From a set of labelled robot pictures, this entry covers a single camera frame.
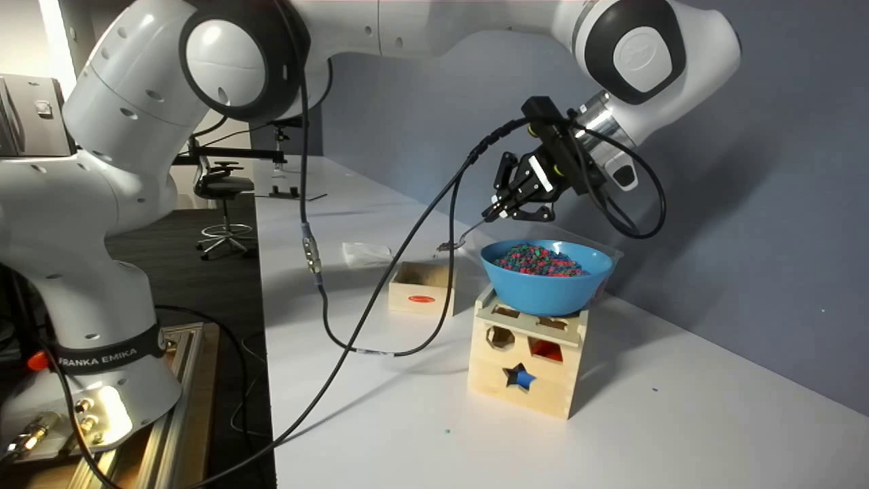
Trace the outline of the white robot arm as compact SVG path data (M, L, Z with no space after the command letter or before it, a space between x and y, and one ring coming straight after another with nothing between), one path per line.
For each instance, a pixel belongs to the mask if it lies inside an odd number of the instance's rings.
M79 400L87 446L109 450L181 402L149 281L107 243L172 213L172 160L208 112L296 118L326 96L338 54L439 57L485 31L559 42L603 86L581 120L627 145L692 112L743 63L730 23L682 0L137 0L66 103L76 149L0 164L0 264L41 294L75 378L24 383L3 406L3 434Z

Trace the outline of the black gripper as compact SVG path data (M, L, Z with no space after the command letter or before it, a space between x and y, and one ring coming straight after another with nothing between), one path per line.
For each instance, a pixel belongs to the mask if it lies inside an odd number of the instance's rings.
M563 199L569 186L557 175L553 175L550 160L539 153L515 154L505 153L500 158L496 175L496 195L493 203L482 213L487 222L496 221L529 221L529 222L553 222L554 203Z

